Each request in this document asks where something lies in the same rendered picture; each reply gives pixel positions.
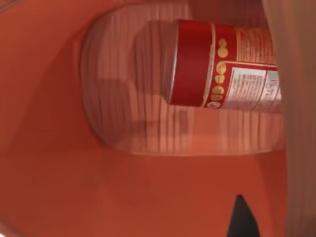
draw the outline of gold circle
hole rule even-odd
[[[227,41],[225,39],[220,39],[218,41],[218,45],[221,47],[221,48],[225,48],[227,46]]]
[[[212,89],[212,92],[214,93],[214,94],[224,94],[224,88],[221,86],[221,85],[217,85],[216,87],[214,87],[213,89]]]
[[[215,76],[215,81],[218,84],[222,84],[225,81],[225,76],[224,75],[217,75],[217,76]]]
[[[219,63],[216,66],[216,71],[218,74],[223,75],[226,72],[226,64],[225,63]]]
[[[219,48],[217,50],[217,54],[218,54],[219,57],[225,58],[228,55],[228,49],[226,49],[226,48]]]
[[[213,101],[219,101],[221,99],[223,99],[222,95],[211,95],[211,100]]]

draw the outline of can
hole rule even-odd
[[[161,95],[171,105],[280,112],[268,29],[177,20],[163,54]]]

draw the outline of black object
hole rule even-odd
[[[227,237],[260,237],[257,222],[242,195],[237,195]]]

